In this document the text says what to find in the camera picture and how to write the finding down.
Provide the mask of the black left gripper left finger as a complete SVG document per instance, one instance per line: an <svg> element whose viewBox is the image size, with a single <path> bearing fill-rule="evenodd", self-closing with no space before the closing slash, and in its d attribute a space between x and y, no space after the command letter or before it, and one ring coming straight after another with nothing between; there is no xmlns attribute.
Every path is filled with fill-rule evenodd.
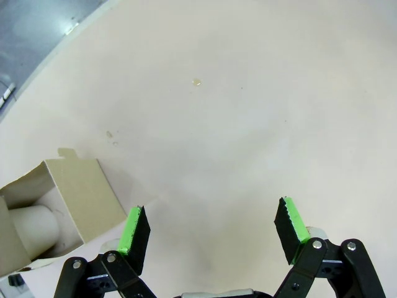
<svg viewBox="0 0 397 298"><path fill-rule="evenodd" d="M154 297L140 278L150 226L144 207L131 209L117 248L100 253L92 261L70 257L63 265L55 297Z"/></svg>

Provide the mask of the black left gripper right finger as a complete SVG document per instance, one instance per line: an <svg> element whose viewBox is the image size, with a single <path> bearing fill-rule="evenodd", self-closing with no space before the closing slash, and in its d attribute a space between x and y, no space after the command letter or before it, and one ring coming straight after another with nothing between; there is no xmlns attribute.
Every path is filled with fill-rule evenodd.
<svg viewBox="0 0 397 298"><path fill-rule="evenodd" d="M326 279L336 297L385 297L360 240L351 238L335 245L321 229L311 232L290 197L279 199L274 224L292 266L275 297L306 297L317 278Z"/></svg>

